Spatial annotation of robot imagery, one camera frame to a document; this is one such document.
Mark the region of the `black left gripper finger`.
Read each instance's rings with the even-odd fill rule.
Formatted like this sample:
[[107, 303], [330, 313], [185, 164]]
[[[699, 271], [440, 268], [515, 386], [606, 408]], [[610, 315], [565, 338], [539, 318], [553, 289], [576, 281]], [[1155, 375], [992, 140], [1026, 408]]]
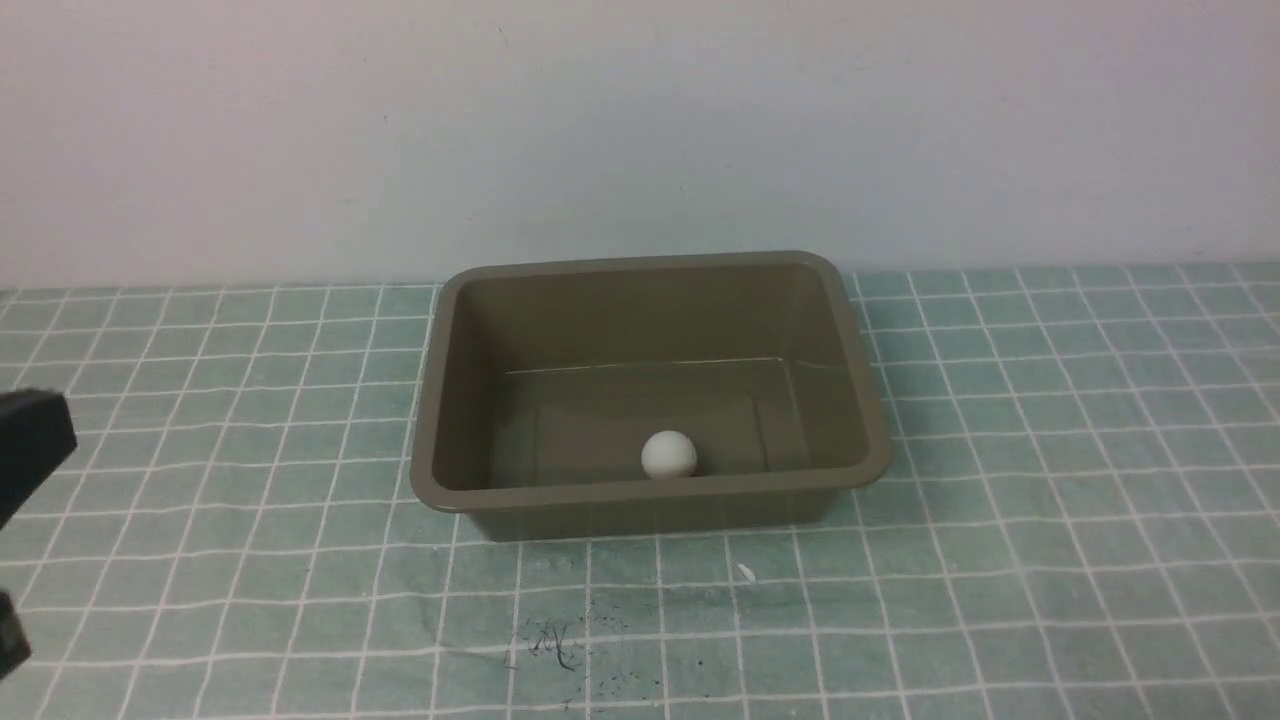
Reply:
[[0, 593], [0, 676], [10, 676], [29, 660], [32, 648], [8, 592]]
[[77, 450], [67, 397], [55, 389], [1, 393], [1, 524]]

